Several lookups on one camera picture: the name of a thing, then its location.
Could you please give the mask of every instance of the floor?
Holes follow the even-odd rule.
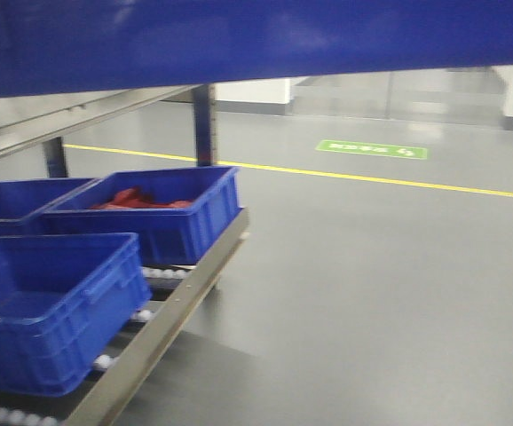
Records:
[[[513,132],[407,118],[218,115],[251,235],[116,426],[513,425]],[[80,130],[70,172],[191,166],[164,155],[193,156],[192,123],[157,103]]]

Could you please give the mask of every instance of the plastic crate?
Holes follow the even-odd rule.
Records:
[[[70,392],[149,297],[136,234],[0,238],[0,391]]]
[[[119,172],[67,197],[43,218],[49,233],[137,233],[143,264],[196,264],[241,210],[237,171],[212,166]],[[158,202],[194,202],[184,209],[88,209],[133,186]]]
[[[0,182],[0,236],[43,233],[38,220],[42,212],[93,180],[60,178]]]

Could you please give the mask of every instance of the blue panel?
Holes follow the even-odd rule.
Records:
[[[0,96],[513,63],[513,0],[0,0]]]

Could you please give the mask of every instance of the yellow floor line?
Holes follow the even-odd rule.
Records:
[[[155,157],[155,158],[163,158],[166,160],[180,160],[184,162],[195,162],[195,158],[193,157],[185,157],[182,155],[171,155],[171,154],[157,154],[157,153],[145,153],[142,151],[131,151],[129,149],[118,149],[118,148],[104,148],[100,146],[84,146],[84,145],[73,145],[73,144],[65,144],[65,148],[73,148],[73,149],[82,149],[88,151],[99,151],[101,153],[115,153],[115,154],[127,154],[127,155],[141,155],[144,157]],[[430,188],[430,189],[441,189],[445,191],[456,191],[459,193],[481,193],[483,195],[496,195],[499,197],[510,197],[513,198],[513,193],[507,191],[496,191],[493,189],[480,189],[480,188],[472,188],[467,186],[454,186],[454,185],[441,185],[441,184],[430,184],[427,182],[414,182],[410,180],[400,180],[400,179],[388,179],[386,177],[370,177],[370,176],[361,176],[361,175],[348,175],[345,173],[333,173],[330,171],[318,171],[318,170],[301,170],[301,169],[292,169],[288,167],[277,167],[277,166],[267,166],[264,164],[252,164],[248,162],[224,162],[220,161],[219,164],[225,166],[239,166],[244,167],[246,169],[257,169],[257,170],[269,170],[269,171],[281,171],[285,173],[296,173],[300,175],[309,175],[309,176],[320,176],[323,178],[339,178],[339,179],[350,179],[350,180],[360,180],[364,182],[376,182],[379,184],[393,184],[393,185],[402,185],[402,186],[416,186],[419,188]]]

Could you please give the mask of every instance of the red item in crate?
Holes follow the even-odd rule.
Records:
[[[176,200],[169,203],[154,202],[154,197],[150,193],[142,193],[139,186],[133,186],[119,191],[109,202],[91,206],[91,209],[183,209],[191,205],[192,201],[188,200]]]

